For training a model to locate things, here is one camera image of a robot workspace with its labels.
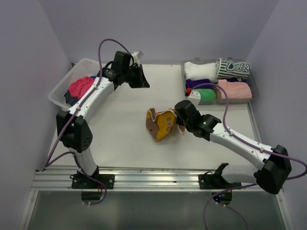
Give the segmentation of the yellow brown towel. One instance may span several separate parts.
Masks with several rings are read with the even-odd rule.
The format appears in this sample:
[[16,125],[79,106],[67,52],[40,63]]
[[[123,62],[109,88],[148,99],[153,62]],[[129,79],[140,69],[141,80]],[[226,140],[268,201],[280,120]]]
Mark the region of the yellow brown towel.
[[160,112],[156,111],[155,108],[150,108],[146,114],[145,124],[154,141],[158,142],[172,131],[178,131],[184,135],[185,127],[177,124],[177,121],[179,121],[179,117],[172,108]]

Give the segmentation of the green white striped towel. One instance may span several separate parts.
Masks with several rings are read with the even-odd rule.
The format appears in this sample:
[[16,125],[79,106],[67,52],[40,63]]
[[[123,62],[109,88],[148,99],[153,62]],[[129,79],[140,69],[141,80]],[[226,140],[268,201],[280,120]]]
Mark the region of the green white striped towel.
[[251,73],[251,66],[246,61],[235,62],[233,60],[218,58],[215,63],[215,75],[218,79],[236,78],[246,80]]

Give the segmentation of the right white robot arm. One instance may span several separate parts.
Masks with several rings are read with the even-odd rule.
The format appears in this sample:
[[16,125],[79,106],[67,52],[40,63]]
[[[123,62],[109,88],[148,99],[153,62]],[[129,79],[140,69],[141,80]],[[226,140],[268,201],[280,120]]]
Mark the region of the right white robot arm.
[[247,160],[245,166],[221,164],[213,177],[214,184],[225,188],[233,183],[257,184],[270,194],[279,193],[292,170],[287,149],[281,145],[275,148],[253,141],[228,128],[219,118],[202,115],[189,100],[175,105],[179,124],[198,138],[222,145]]

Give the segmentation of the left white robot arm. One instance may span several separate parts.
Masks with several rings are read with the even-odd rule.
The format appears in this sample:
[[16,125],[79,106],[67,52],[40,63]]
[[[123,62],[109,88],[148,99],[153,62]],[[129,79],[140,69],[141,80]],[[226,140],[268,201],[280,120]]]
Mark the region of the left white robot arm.
[[93,135],[89,121],[106,98],[118,86],[127,83],[131,88],[149,88],[142,64],[143,53],[136,51],[116,52],[113,61],[100,70],[89,90],[68,111],[60,111],[56,116],[58,138],[69,149],[78,167],[72,176],[73,189],[106,189],[107,179],[100,175],[90,145]]

